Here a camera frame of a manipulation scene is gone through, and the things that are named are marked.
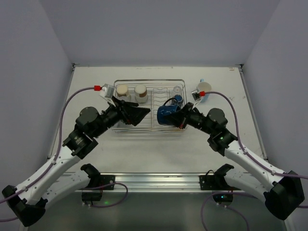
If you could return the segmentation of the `beige brown cup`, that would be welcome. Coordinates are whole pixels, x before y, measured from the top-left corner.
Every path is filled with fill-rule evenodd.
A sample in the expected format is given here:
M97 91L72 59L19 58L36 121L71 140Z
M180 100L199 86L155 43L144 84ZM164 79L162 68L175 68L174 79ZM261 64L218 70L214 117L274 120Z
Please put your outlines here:
M143 84L139 84L134 89L135 99L138 103L145 103L148 100L147 88Z
M119 84L116 87L117 98L124 101L130 101L131 95L128 89L128 86L125 84Z

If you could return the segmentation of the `large dark blue mug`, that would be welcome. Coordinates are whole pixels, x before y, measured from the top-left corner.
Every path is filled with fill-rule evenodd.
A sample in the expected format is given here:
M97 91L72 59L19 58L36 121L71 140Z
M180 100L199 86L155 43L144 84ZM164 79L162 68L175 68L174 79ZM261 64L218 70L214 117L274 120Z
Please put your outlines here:
M166 100L163 105L158 107L157 110L157 122L159 125L170 125L165 118L167 115L171 115L180 110L178 100L175 97Z

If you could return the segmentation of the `small dark blue cup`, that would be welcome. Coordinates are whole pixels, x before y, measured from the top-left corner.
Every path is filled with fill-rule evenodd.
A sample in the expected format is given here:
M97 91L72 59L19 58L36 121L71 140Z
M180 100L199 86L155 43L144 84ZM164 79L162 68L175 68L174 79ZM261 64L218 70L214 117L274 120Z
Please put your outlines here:
M175 95L173 97L173 99L171 100L171 104L172 105L177 105L179 107L182 107L182 104L183 104L183 97L179 94Z

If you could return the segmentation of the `light blue mug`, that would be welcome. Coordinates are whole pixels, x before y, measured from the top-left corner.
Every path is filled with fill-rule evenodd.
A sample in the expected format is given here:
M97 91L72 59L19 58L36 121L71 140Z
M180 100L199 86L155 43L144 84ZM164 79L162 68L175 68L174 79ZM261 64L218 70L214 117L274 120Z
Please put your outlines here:
M204 96L201 96L201 102L204 103L209 97L209 95L206 93L212 90L212 86L209 83L205 82L204 79L200 79L196 89L198 92L205 93Z

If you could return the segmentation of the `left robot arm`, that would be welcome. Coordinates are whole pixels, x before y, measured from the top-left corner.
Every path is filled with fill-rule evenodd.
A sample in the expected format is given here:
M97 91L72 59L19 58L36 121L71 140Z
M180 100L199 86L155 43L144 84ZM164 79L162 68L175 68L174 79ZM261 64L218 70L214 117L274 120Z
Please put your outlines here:
M73 131L62 146L57 148L53 158L25 181L16 186L6 186L2 190L3 200L25 227L35 224L57 198L98 181L99 172L92 165L86 165L66 182L62 179L62 175L70 167L85 158L98 145L96 138L119 121L136 126L150 111L149 108L140 107L138 103L115 97L111 98L108 108L101 113L92 106L85 107L76 119Z

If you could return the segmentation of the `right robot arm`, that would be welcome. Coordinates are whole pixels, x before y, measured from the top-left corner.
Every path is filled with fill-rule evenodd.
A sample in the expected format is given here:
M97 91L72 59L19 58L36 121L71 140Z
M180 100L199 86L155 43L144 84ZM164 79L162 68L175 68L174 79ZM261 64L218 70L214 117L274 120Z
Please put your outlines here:
M244 168L247 173L230 167L221 173L221 182L240 189L264 202L276 218L285 220L304 201L300 176L285 172L268 163L245 147L226 127L227 119L221 109L213 108L205 116L187 103L182 109L165 116L171 125L187 125L209 135L211 149Z

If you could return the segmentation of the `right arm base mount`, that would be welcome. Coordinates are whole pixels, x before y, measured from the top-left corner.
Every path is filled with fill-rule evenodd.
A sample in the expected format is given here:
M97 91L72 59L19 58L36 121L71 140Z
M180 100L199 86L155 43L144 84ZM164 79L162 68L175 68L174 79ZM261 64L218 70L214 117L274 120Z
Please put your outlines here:
M202 191L231 190L232 187L228 185L224 179L224 177L227 175L227 172L231 169L234 169L234 166L230 164L224 164L216 171L209 170L204 175L199 175L200 189Z

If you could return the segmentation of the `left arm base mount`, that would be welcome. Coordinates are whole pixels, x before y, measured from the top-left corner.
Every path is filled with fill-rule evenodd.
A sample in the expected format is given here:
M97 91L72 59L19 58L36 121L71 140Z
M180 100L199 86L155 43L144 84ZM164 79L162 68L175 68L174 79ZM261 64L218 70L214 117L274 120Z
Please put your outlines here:
M84 171L88 175L90 180L86 190L113 190L113 183L115 182L115 175L102 175L93 165L85 164L80 170Z

